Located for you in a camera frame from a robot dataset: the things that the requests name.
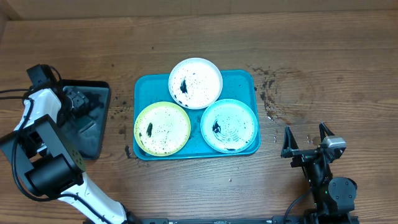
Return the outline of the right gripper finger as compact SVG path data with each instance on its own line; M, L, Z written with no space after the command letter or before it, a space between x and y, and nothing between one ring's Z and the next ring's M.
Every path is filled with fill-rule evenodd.
M281 150L282 156L293 156L297 151L299 151L299 147L295 141L295 138L291 132L289 126L285 127L285 135L284 135L284 144Z
M335 134L327 127L324 122L319 124L321 143L325 143L334 138Z

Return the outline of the yellow plate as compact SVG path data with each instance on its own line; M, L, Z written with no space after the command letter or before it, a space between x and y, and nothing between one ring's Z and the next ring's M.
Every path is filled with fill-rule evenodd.
M134 137L146 153L165 157L180 151L191 132L188 114L175 103L161 101L145 107L134 123Z

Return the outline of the white plate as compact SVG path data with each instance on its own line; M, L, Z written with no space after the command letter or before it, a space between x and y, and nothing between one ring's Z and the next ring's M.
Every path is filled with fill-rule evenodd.
M199 110L220 97L223 78L218 67L209 60L188 58L174 66L169 75L168 88L171 97L180 106Z

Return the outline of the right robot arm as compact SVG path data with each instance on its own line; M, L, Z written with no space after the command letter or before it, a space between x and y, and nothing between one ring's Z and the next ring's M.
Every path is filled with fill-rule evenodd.
M305 211L302 223L355 223L349 213L354 210L354 200L358 186L346 177L334 177L330 164L339 159L346 141L335 135L325 123L319 124L321 143L315 149L300 150L289 126L285 127L281 157L291 158L291 167L300 167L310 185L310 189L300 196L287 209L283 221L286 222L292 207L313 195L314 209Z

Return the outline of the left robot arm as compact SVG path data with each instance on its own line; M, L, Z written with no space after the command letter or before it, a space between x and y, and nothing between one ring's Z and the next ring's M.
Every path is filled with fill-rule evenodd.
M29 68L27 74L32 84L21 98L21 120L1 138L17 188L36 202L68 203L93 223L139 223L86 173L85 161L97 159L101 152L109 85L64 80L46 64Z

